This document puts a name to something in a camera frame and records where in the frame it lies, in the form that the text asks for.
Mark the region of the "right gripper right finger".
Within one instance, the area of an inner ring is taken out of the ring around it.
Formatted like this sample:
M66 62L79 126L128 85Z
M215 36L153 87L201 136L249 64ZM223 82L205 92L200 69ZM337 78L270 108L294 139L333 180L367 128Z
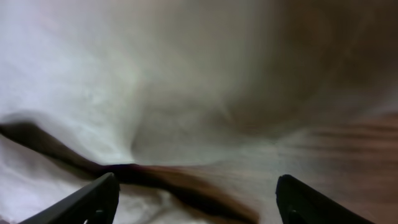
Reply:
M283 224L373 224L291 175L279 177L275 194Z

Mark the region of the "beige khaki shorts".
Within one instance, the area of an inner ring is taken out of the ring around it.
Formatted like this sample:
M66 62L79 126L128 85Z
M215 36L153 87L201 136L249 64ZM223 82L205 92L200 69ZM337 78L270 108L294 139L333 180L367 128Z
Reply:
M396 1L2 1L1 222L106 172L116 223L397 222Z

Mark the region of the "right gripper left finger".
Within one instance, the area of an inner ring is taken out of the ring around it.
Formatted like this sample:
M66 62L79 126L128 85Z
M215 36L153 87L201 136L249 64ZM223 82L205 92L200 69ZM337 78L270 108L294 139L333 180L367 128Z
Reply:
M114 174L106 173L20 224L112 224L119 191Z

